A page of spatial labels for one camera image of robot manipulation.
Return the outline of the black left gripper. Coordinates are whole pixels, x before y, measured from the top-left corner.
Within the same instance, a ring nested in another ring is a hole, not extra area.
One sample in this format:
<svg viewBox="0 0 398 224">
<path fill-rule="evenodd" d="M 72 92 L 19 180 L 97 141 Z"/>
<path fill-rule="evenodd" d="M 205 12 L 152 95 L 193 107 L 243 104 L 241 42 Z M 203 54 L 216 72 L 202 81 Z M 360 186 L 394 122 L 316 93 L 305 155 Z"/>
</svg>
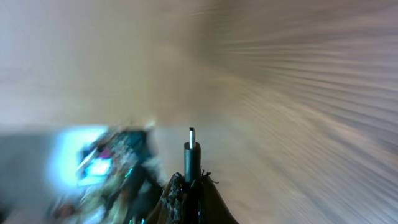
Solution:
<svg viewBox="0 0 398 224">
<path fill-rule="evenodd" d="M 140 223 L 164 189 L 160 159 L 151 144 L 154 124 L 109 130 L 88 145 L 73 168 L 78 191 L 56 200 L 47 223 Z"/>
</svg>

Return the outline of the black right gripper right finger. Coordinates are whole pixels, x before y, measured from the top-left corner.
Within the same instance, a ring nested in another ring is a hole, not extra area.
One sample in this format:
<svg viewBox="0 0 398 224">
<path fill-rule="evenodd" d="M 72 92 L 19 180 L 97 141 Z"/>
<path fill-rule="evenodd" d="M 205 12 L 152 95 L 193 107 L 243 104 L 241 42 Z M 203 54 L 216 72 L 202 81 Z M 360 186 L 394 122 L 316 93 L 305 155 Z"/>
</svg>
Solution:
<svg viewBox="0 0 398 224">
<path fill-rule="evenodd" d="M 201 196 L 201 218 L 205 224 L 238 224 L 233 217 L 223 198 L 218 192 L 218 182 L 210 177 L 207 172 L 201 177 L 203 193 Z"/>
</svg>

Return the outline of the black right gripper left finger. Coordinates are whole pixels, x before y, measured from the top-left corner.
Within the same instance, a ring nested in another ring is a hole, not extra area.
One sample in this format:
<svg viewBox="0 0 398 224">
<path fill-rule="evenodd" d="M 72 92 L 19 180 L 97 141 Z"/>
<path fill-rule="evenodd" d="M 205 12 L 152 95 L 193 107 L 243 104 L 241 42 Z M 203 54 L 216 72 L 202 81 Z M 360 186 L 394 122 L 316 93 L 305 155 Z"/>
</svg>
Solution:
<svg viewBox="0 0 398 224">
<path fill-rule="evenodd" d="M 145 224 L 182 224 L 185 209 L 185 180 L 176 172 L 169 180 Z"/>
</svg>

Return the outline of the blue Galaxy smartphone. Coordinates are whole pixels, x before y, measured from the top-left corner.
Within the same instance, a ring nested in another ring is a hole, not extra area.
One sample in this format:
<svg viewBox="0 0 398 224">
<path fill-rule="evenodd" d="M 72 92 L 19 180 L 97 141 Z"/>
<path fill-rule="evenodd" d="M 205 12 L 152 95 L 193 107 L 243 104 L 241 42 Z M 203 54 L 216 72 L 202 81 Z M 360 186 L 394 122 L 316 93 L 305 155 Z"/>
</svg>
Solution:
<svg viewBox="0 0 398 224">
<path fill-rule="evenodd" d="M 76 190 L 76 171 L 81 162 L 80 151 L 97 140 L 108 130 L 107 126 L 68 126 L 55 133 L 46 165 L 46 178 L 50 190 L 55 195 L 67 194 Z"/>
</svg>

